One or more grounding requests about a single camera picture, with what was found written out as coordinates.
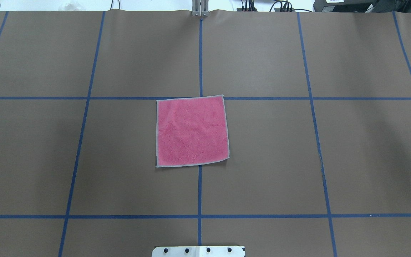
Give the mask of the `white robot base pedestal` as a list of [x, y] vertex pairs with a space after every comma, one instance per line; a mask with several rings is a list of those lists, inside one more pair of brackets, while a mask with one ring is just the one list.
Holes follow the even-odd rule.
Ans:
[[155, 247], [152, 257], [245, 257], [242, 246]]

